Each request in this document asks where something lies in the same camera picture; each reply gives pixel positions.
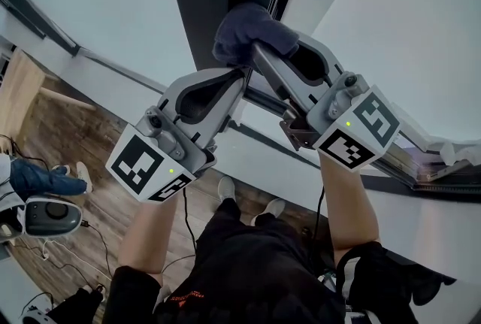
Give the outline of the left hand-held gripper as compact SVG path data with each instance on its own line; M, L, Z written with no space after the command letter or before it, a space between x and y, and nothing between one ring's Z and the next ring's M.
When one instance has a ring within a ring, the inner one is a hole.
M178 78L157 107L148 108L136 126L125 127L106 169L136 200L166 201L216 163L215 147L205 148L238 103L244 83L239 68Z

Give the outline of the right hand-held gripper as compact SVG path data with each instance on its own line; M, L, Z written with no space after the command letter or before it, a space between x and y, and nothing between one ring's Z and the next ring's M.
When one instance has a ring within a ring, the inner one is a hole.
M360 74L342 74L332 51L308 35L299 34L291 56L257 41L253 62L279 98L298 106L291 105L280 122L296 150L317 150L354 172L382 157L400 131L379 88ZM323 92L324 83L334 80Z

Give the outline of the dark blue cleaning cloth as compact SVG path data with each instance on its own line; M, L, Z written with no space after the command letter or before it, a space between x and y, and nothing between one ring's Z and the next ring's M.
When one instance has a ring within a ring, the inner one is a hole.
M269 46L279 56L293 56L299 48L299 35L272 18L267 9L247 2L230 10L217 29L212 54L228 65L254 68L253 44Z

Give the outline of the person's right forearm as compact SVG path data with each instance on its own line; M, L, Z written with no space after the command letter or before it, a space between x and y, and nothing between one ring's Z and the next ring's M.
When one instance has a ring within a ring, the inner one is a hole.
M379 225L360 173L323 154L319 161L334 257L339 260L354 247L378 242Z

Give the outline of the person's left forearm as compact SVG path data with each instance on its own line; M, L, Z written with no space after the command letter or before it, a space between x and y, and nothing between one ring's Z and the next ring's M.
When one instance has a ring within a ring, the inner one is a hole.
M120 245L119 266L142 271L162 284L177 203L178 194L160 204L139 206Z

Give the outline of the person's left white shoe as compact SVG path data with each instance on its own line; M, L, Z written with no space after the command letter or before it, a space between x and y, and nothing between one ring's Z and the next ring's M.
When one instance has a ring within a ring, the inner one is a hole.
M221 202L231 200L236 203L235 184L229 176L220 179L217 192Z

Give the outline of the person's white shoe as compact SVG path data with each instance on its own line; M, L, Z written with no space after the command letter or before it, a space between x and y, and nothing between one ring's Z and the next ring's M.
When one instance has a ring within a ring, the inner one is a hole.
M281 213L284 211L285 206L286 206L286 203L284 200L280 198L273 199L266 205L265 209L260 214L252 218L250 225L255 226L256 220L259 217L265 217L267 215L272 215L275 218L279 217Z
M217 192L221 202L231 200L236 203L235 184L229 176L220 179Z

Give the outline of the person's black trousers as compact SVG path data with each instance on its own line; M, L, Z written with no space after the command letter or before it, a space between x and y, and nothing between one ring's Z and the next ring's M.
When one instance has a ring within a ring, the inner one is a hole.
M226 200L220 204L213 217L207 223L201 234L202 238L215 241L233 237L235 235L270 235L282 239L300 241L300 235L287 222L280 217L267 215L259 217L255 226L248 226L241 222L241 210L231 200Z

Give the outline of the person's right white shoe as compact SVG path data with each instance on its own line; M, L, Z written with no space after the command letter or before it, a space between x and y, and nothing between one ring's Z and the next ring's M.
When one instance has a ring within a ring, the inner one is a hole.
M250 225L255 226L256 220L259 217L265 217L267 215L272 215L275 218L279 217L281 213L284 211L285 206L286 206L286 203L284 200L280 198L273 199L266 205L265 209L260 214L252 218Z

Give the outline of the white crumpled paper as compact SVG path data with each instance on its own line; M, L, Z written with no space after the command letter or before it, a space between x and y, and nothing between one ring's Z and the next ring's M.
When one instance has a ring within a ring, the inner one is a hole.
M481 165L481 144L454 145L445 143L440 150L440 157L448 166L453 166L460 161L467 161L472 166Z

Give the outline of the light wooden table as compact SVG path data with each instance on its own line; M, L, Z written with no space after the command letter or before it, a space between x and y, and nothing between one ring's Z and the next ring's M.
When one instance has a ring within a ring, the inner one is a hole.
M19 136L29 109L38 95L95 110L92 104L48 89L44 85L46 79L55 80L56 77L46 74L20 48L12 52L4 80L0 85L0 135L9 138Z

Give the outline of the person's black shirt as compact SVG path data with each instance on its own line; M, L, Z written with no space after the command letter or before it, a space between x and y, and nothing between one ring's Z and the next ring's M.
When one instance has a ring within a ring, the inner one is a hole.
M102 324L344 324L348 310L377 324L418 324L404 275L378 242L347 252L329 289L297 244L247 226L198 257L162 303L159 291L150 275L118 268Z

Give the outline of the grey and white handheld device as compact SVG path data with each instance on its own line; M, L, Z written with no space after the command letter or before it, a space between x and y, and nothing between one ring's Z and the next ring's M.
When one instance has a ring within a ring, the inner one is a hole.
M33 238L69 235L82 221L82 210L63 198L32 196L23 201L17 194L0 197L0 244L23 235Z

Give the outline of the black office chair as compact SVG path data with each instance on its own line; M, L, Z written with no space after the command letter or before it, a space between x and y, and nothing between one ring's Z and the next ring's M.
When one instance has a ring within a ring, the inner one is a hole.
M386 255L401 272L416 306L427 305L436 297L442 285L451 286L457 281L390 250L386 251Z

